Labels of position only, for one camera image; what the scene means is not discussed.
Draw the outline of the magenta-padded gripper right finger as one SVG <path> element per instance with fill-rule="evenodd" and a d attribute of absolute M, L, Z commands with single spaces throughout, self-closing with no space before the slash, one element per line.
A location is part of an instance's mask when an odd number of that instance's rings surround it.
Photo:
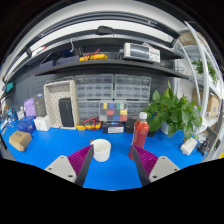
<path fill-rule="evenodd" d="M 132 155 L 143 186 L 180 170 L 168 157 L 157 157 L 135 145 L 132 146 Z"/>

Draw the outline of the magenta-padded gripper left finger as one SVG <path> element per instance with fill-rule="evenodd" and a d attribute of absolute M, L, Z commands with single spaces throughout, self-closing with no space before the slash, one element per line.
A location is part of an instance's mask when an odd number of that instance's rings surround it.
<path fill-rule="evenodd" d="M 61 155 L 45 170 L 65 180 L 82 186 L 94 154 L 94 146 L 84 147 L 70 156 Z"/>

